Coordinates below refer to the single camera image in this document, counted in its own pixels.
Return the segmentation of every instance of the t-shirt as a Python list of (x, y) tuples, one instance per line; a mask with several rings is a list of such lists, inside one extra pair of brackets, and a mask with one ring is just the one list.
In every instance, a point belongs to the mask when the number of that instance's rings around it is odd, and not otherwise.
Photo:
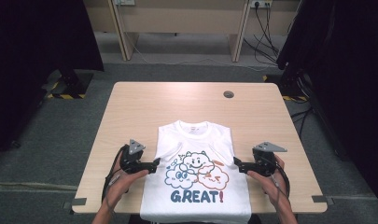
[(140, 216), (171, 223), (247, 223), (246, 177), (233, 163), (230, 128), (178, 120), (159, 128), (156, 174), (146, 176)]

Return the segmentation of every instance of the human hand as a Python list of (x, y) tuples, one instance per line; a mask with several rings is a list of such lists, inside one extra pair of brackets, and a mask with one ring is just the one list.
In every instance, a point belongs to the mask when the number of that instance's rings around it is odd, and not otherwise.
[[(120, 161), (122, 152), (119, 154), (117, 161)], [(113, 168), (113, 176), (109, 183), (107, 190), (107, 200), (109, 205), (114, 208), (117, 202), (121, 199), (122, 194), (128, 191), (130, 185), (136, 180), (148, 174), (148, 170), (143, 170), (135, 174), (127, 174), (121, 170), (119, 162)]]
[[(277, 155), (275, 155), (275, 159), (284, 169), (285, 163)], [(270, 177), (265, 177), (254, 171), (248, 171), (247, 174), (260, 182), (264, 193), (268, 194), (270, 203), (275, 207), (281, 224), (297, 223), (287, 198), (287, 184), (278, 169), (275, 169), (273, 176)]]
[[(122, 153), (119, 154), (117, 161), (120, 160), (121, 155)], [(127, 192), (135, 180), (147, 175), (148, 170), (143, 170), (135, 174), (128, 175), (121, 170), (119, 167), (119, 162), (117, 162), (115, 167), (113, 167), (112, 174), (113, 176), (109, 183), (106, 196), (102, 201), (102, 205), (99, 208), (94, 220), (92, 221), (93, 224), (108, 223), (116, 204), (121, 199), (122, 194)]]
[[(278, 164), (282, 167), (282, 169), (284, 169), (285, 163), (282, 161), (282, 159), (277, 155), (275, 155), (275, 159), (276, 162), (278, 162)], [(259, 173), (256, 173), (254, 171), (248, 171), (247, 174), (260, 182), (264, 193), (268, 194), (270, 203), (273, 206), (276, 206), (279, 199), (279, 190), (281, 190), (284, 195), (287, 195), (285, 180), (278, 169), (275, 169), (275, 172), (273, 174), (273, 178), (276, 183), (274, 183), (274, 180), (271, 177), (260, 175)]]

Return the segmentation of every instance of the table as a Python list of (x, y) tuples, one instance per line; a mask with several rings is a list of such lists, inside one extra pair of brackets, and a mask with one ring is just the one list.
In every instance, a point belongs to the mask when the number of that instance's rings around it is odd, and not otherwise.
[[(233, 92), (232, 98), (224, 96)], [(119, 148), (131, 138), (147, 147), (141, 161), (153, 161), (158, 127), (176, 120), (211, 121), (231, 128), (234, 152), (253, 161), (251, 148), (268, 141), (287, 149), (276, 153), (286, 162), (290, 201), (294, 213), (321, 213), (326, 203), (315, 203), (322, 191), (276, 85), (221, 82), (118, 82), (115, 84), (95, 137), (88, 163), (73, 203), (76, 213), (96, 213), (102, 188)], [(117, 213), (138, 214), (145, 179), (122, 196)], [(273, 213), (259, 183), (247, 179), (253, 213)]]

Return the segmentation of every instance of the hand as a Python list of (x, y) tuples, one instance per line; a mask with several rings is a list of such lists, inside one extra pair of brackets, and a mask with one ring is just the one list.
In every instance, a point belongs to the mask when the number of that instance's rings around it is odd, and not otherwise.
[[(275, 159), (282, 169), (284, 169), (285, 163), (277, 155), (275, 155)], [(271, 177), (265, 177), (254, 171), (248, 171), (247, 174), (260, 182), (264, 193), (268, 194), (270, 203), (275, 207), (281, 224), (297, 223), (297, 219), (294, 217), (293, 211), (291, 210), (290, 201), (287, 198), (287, 186), (285, 180), (278, 169), (276, 169), (273, 174), (276, 184)]]
[[(285, 168), (285, 163), (279, 158), (277, 155), (275, 155), (275, 159), (278, 162), (278, 164), (282, 167), (282, 169)], [(287, 195), (287, 187), (284, 178), (282, 177), (281, 173), (278, 169), (275, 169), (275, 172), (273, 174), (274, 179), (279, 185), (279, 189), (276, 187), (275, 183), (273, 182), (271, 177), (265, 177), (263, 175), (260, 175), (259, 173), (256, 173), (254, 171), (248, 171), (248, 175), (253, 177), (254, 179), (258, 180), (260, 182), (264, 193), (268, 194), (270, 203), (273, 206), (276, 206), (277, 200), (278, 200), (278, 192), (279, 190), (282, 191), (283, 194)]]
[[(120, 160), (122, 153), (119, 154), (117, 161)], [(107, 194), (102, 201), (102, 205), (99, 208), (98, 213), (96, 214), (94, 220), (92, 221), (93, 224), (98, 223), (108, 223), (110, 221), (112, 212), (116, 207), (116, 204), (121, 199), (122, 194), (127, 192), (130, 188), (130, 185), (136, 180), (145, 175), (148, 175), (148, 170), (143, 170), (135, 174), (128, 175), (124, 171), (120, 170), (119, 163), (117, 162), (115, 167), (113, 168), (113, 179), (115, 182), (108, 187)]]

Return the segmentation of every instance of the black fabric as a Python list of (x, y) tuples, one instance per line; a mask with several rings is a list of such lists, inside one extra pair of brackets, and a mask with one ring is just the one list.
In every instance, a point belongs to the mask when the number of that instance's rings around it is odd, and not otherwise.
[(337, 1), (328, 50), (309, 75), (337, 137), (378, 197), (378, 1)]
[(104, 70), (83, 2), (0, 1), (0, 149), (17, 138), (57, 69)]

